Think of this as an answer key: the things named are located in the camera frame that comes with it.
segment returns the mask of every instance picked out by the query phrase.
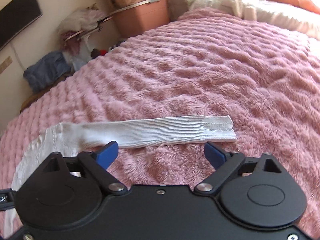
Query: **metal screw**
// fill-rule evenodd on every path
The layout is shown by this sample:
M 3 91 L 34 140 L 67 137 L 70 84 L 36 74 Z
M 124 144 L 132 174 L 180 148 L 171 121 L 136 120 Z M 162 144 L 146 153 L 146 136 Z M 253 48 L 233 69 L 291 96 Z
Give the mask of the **metal screw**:
M 207 192 L 213 189 L 212 185 L 208 184 L 208 183 L 201 183 L 199 185 L 196 186 L 198 190 L 203 191 L 203 192 Z
M 112 191 L 122 191 L 124 190 L 124 185 L 122 183 L 112 183 L 109 185 L 109 189 Z
M 32 235 L 26 234 L 22 238 L 23 240 L 34 240 Z
M 288 240 L 298 240 L 298 236 L 296 234 L 292 234 L 288 236 Z
M 159 190 L 157 190 L 157 194 L 158 195 L 164 195 L 165 191 L 163 189 L 159 189 Z

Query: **bed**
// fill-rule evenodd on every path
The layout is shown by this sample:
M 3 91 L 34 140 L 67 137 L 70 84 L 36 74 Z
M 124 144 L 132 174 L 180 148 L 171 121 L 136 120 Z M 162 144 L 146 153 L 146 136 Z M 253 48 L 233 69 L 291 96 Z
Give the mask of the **bed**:
M 221 145 L 272 152 L 307 196 L 299 226 L 319 237 L 319 48 L 302 33 L 216 9 L 187 12 L 90 61 L 11 121 L 0 141 L 0 188 L 10 187 L 29 143 L 58 122 L 229 114 L 237 141 Z M 214 171 L 203 147 L 122 149 L 108 171 L 127 186 L 194 187 Z
M 298 31 L 320 41 L 320 15 L 290 4 L 259 0 L 252 4 L 256 9 L 257 21 L 268 23 L 290 31 Z M 195 0 L 190 10 L 210 7 L 234 15 L 232 8 L 219 0 Z

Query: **black screen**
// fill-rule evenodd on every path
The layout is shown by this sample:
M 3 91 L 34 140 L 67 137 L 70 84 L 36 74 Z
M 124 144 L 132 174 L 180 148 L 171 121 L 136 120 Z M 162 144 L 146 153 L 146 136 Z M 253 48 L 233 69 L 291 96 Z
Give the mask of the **black screen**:
M 37 0 L 12 0 L 0 11 L 0 49 L 41 15 Z

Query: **white sock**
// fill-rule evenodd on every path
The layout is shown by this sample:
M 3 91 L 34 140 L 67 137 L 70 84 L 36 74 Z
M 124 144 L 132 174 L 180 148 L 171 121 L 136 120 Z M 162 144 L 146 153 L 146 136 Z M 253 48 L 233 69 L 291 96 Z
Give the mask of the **white sock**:
M 182 116 L 157 119 L 97 122 L 86 124 L 59 123 L 32 141 L 16 167 L 11 188 L 18 190 L 35 169 L 52 152 L 64 157 L 116 141 L 121 148 L 173 145 L 184 143 L 236 140 L 233 122 L 227 116 Z M 15 210 L 5 214 L 4 236 L 13 233 Z

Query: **storage box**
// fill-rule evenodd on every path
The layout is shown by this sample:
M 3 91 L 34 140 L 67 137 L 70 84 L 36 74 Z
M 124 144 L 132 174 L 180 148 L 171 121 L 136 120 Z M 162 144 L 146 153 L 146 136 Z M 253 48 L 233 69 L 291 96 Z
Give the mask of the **storage box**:
M 168 0 L 146 0 L 111 13 L 122 38 L 140 35 L 169 23 Z

